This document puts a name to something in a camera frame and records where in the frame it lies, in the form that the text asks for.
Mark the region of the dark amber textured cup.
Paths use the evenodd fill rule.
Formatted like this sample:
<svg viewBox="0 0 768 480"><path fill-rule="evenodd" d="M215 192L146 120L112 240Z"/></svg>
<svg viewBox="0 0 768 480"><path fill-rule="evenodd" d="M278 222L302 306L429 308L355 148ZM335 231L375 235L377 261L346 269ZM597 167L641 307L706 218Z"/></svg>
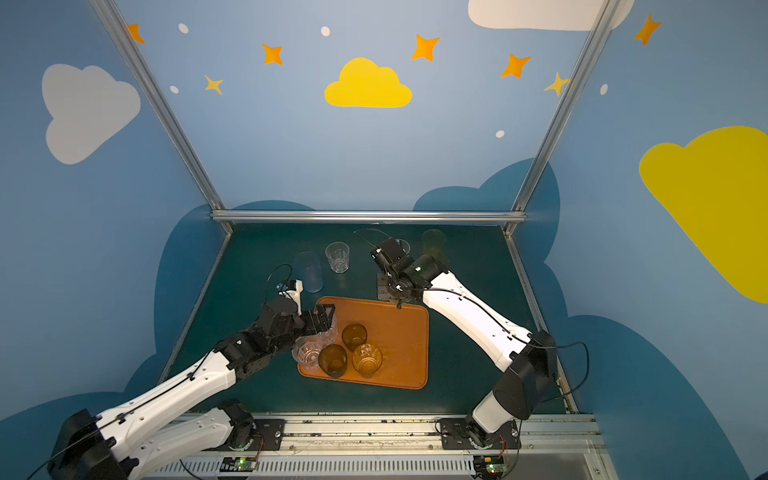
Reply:
<svg viewBox="0 0 768 480"><path fill-rule="evenodd" d="M348 367L346 348L339 344L330 344L324 347L319 353L318 364L330 378L342 377Z"/></svg>
<svg viewBox="0 0 768 480"><path fill-rule="evenodd" d="M342 330L342 342L350 352L354 352L359 346L366 344L367 338L367 329L360 323L349 324Z"/></svg>

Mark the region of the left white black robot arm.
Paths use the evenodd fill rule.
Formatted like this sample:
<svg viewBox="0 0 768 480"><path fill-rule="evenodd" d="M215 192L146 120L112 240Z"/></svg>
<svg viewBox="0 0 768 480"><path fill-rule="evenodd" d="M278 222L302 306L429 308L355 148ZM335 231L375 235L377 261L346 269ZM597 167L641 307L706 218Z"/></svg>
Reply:
<svg viewBox="0 0 768 480"><path fill-rule="evenodd" d="M336 308L301 310L289 295L261 308L257 320L215 344L200 360L146 393L99 414L67 418L44 467L53 479L141 479L199 451L243 451L262 444L253 416L227 400L200 419L180 415L266 368L302 338L328 332Z"/></svg>

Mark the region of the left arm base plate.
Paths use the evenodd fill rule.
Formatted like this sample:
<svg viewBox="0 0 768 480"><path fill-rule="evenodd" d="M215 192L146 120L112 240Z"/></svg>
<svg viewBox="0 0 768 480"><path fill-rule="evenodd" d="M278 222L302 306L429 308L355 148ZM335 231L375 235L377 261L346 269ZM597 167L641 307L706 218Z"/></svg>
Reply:
<svg viewBox="0 0 768 480"><path fill-rule="evenodd" d="M225 446L232 451L277 451L281 447L286 421L282 418L255 418L233 427Z"/></svg>

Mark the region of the tall amber clear cup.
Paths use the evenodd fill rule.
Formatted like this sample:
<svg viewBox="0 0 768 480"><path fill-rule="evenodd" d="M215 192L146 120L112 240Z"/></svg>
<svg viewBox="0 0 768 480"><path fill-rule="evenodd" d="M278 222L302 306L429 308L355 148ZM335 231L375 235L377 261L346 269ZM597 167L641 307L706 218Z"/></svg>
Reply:
<svg viewBox="0 0 768 480"><path fill-rule="evenodd" d="M370 343L364 343L356 347L352 356L354 369L363 377L373 377L383 364L381 350Z"/></svg>

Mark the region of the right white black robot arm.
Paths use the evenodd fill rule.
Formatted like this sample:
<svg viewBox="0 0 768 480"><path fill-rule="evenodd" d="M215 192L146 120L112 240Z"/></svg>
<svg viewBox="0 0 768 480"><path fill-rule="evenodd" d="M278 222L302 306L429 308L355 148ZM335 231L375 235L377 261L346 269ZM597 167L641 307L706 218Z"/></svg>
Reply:
<svg viewBox="0 0 768 480"><path fill-rule="evenodd" d="M554 338L505 318L466 288L444 263L429 254L414 259L392 237L373 247L370 255L395 299L419 300L446 317L502 372L467 417L470 438L486 444L504 424L530 418L558 379Z"/></svg>

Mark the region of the orange plastic tray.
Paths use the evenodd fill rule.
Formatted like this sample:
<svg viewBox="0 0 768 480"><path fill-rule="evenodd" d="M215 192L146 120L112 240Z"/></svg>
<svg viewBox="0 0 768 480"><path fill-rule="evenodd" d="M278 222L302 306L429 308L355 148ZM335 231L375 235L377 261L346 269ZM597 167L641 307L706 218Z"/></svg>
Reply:
<svg viewBox="0 0 768 480"><path fill-rule="evenodd" d="M349 360L346 373L338 379L340 382L408 390L419 390L426 385L429 314L425 308L414 305L397 308L389 302L330 296L321 298L318 303L336 306L339 332L334 344L343 343L345 326L360 323L367 329L367 341L377 346L383 355L381 368L371 378L363 378ZM298 371L308 378L330 378L320 366L316 370L307 370L298 365Z"/></svg>

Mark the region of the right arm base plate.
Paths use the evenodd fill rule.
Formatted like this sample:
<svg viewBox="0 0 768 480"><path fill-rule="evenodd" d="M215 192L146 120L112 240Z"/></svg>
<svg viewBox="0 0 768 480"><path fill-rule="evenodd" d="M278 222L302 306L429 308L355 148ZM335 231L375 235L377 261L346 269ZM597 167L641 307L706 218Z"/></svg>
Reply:
<svg viewBox="0 0 768 480"><path fill-rule="evenodd" d="M495 433L488 433L474 420L444 417L437 421L436 431L444 450L501 450L520 447L520 432L512 419Z"/></svg>

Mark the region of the green clear cup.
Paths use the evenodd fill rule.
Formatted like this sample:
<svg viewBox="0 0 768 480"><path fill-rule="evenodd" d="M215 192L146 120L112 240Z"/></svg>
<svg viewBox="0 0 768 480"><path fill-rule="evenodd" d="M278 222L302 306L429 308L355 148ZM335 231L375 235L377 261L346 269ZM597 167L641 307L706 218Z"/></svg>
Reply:
<svg viewBox="0 0 768 480"><path fill-rule="evenodd" d="M376 292L379 301L389 302L398 299L397 295L392 293L389 286L389 277L383 272L379 272L376 275Z"/></svg>

